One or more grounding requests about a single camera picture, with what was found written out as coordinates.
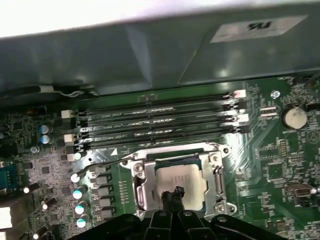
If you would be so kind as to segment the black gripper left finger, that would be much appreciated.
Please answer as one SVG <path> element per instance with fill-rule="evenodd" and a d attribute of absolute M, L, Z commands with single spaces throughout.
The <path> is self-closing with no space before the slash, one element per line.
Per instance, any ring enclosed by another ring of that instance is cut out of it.
<path fill-rule="evenodd" d="M 173 221 L 173 192 L 161 195 L 162 208 L 141 220 L 123 214 L 72 237 L 73 240 L 169 240 Z"/>

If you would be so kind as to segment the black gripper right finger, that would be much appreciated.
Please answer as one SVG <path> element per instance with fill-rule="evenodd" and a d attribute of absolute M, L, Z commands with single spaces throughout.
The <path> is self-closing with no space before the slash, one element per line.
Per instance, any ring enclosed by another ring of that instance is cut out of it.
<path fill-rule="evenodd" d="M 185 190 L 176 186 L 172 199 L 179 210 L 177 219 L 190 240 L 284 240 L 285 237 L 234 218 L 227 214 L 218 214 L 211 221 L 198 216 L 192 210 L 185 210 L 183 197 Z"/>

